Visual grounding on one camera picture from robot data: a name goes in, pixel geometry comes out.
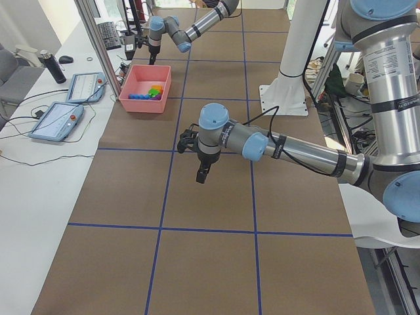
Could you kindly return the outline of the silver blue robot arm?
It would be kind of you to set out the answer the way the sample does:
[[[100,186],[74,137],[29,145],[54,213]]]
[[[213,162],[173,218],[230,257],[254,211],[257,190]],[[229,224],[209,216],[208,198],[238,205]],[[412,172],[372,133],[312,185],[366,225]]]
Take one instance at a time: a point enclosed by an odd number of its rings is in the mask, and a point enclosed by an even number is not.
[[[224,18],[231,16],[237,9],[239,1],[219,1],[216,7],[194,22],[187,30],[180,29],[176,16],[152,16],[149,19],[148,51],[150,64],[154,64],[161,49],[161,38],[168,34],[177,49],[186,53],[191,49],[192,42],[201,37],[206,31]]]
[[[337,28],[362,53],[375,127],[377,155],[351,155],[230,119],[226,107],[205,105],[194,139],[204,183],[227,148],[245,159],[288,160],[343,179],[379,200],[398,218],[419,221],[419,91],[410,35],[415,1],[344,1]]]

